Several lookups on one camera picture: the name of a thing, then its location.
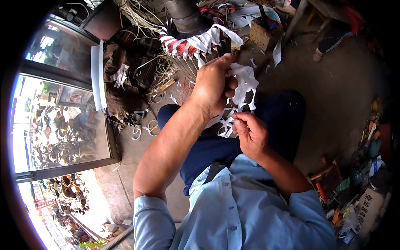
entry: light blue shirt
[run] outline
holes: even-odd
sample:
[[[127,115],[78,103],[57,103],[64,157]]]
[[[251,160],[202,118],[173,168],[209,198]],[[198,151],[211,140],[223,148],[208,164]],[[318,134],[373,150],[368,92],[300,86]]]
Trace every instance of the light blue shirt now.
[[[209,169],[194,180],[189,213],[178,230],[163,200],[135,200],[136,250],[336,248],[315,191],[292,194],[286,205],[276,189],[256,181],[272,178],[243,154],[203,184]]]

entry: dark blue pants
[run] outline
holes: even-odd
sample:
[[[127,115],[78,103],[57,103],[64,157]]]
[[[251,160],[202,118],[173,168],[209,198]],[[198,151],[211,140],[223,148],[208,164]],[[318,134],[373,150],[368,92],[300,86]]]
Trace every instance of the dark blue pants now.
[[[303,128],[306,101],[299,92],[294,90],[284,90],[263,98],[258,97],[256,96],[258,101],[254,113],[267,124],[268,145],[293,163]],[[160,109],[157,115],[160,129],[179,108],[177,104],[168,104]],[[224,138],[202,132],[190,149],[179,172],[186,186],[184,194],[189,196],[189,188],[194,179],[211,162],[220,162],[229,167],[241,153],[239,137]]]

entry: foot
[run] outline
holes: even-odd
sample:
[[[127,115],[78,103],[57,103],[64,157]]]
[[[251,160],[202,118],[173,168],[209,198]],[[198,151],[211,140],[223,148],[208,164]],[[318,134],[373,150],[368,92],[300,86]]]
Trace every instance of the foot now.
[[[317,48],[315,50],[315,54],[312,56],[312,59],[314,62],[319,62],[322,59],[322,52]]]

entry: knee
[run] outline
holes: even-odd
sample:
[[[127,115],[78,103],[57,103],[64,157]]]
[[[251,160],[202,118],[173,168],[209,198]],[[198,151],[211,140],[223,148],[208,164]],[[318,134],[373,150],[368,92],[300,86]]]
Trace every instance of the knee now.
[[[163,119],[165,117],[168,117],[168,120],[171,116],[174,115],[174,113],[180,108],[179,105],[176,104],[167,104],[165,106],[162,106],[160,110],[158,111],[157,114],[157,119]]]
[[[180,108],[177,104],[167,104],[162,106],[157,114],[158,126],[162,129],[174,113]]]
[[[283,90],[282,95],[285,99],[292,105],[296,105],[298,108],[306,109],[306,100],[304,97],[296,90]]]

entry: shirt sleeve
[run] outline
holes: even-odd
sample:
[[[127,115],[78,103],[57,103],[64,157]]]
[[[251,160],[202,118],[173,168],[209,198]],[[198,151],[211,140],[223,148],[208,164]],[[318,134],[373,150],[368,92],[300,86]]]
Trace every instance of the shirt sleeve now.
[[[175,236],[175,223],[163,200],[141,196],[134,202],[135,249],[169,249]]]
[[[314,190],[292,194],[288,210],[297,242],[317,249],[336,249],[336,237],[330,227],[318,195]]]

